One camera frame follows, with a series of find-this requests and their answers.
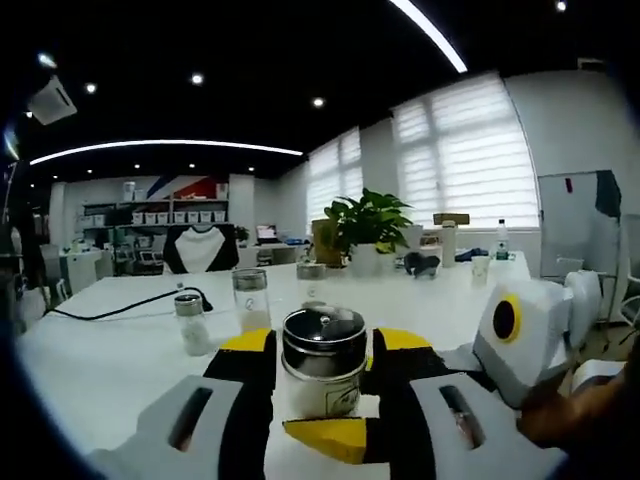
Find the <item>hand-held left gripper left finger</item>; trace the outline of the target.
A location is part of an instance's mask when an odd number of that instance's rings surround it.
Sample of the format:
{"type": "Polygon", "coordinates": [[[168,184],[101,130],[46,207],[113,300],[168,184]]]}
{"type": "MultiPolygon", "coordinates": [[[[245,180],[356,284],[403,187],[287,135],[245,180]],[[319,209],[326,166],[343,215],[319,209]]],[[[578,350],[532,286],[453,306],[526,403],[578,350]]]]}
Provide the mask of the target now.
{"type": "Polygon", "coordinates": [[[224,342],[139,414],[120,446],[88,456],[105,479],[262,479],[273,420],[277,338],[263,328],[224,342]]]}

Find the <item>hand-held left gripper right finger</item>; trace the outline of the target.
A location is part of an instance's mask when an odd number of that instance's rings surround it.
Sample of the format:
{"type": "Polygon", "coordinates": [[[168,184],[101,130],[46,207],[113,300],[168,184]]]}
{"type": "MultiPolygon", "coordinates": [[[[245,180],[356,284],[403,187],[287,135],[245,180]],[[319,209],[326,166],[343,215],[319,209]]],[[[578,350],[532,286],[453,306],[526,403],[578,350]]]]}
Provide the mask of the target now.
{"type": "Polygon", "coordinates": [[[497,387],[451,373],[417,334],[373,330],[367,391],[379,398],[367,460],[393,479],[552,479],[567,458],[528,440],[497,387]]]}

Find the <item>person's right hand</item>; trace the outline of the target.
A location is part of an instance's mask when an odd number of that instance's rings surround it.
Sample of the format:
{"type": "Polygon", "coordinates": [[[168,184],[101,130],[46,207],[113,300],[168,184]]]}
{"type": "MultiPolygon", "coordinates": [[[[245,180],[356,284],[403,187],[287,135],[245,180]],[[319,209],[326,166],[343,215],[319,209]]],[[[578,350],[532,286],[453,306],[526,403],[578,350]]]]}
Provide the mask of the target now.
{"type": "Polygon", "coordinates": [[[544,404],[523,410],[518,430],[542,448],[567,447],[613,408],[624,385],[625,373],[620,371],[606,384],[591,385],[569,397],[557,394],[544,404]]]}

